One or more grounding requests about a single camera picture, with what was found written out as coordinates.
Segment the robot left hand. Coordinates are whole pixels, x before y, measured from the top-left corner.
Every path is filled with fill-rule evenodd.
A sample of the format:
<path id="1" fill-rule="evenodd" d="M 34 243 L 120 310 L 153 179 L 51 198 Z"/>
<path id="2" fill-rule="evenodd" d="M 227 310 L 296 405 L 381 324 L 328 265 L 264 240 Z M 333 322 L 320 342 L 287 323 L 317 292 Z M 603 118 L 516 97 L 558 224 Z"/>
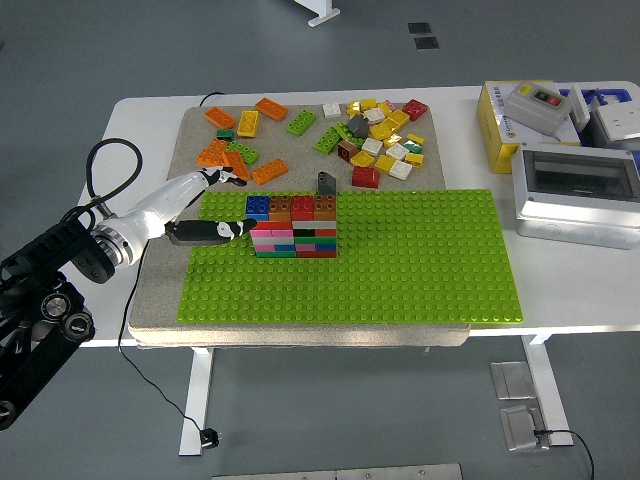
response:
<path id="1" fill-rule="evenodd" d="M 257 226 L 255 219 L 203 221 L 178 219 L 205 190 L 218 183 L 245 186 L 231 167 L 207 167 L 166 182 L 120 217 L 102 221 L 94 236 L 114 251 L 116 265 L 135 264 L 151 239 L 167 235 L 175 245 L 211 246 L 228 243 Z"/>

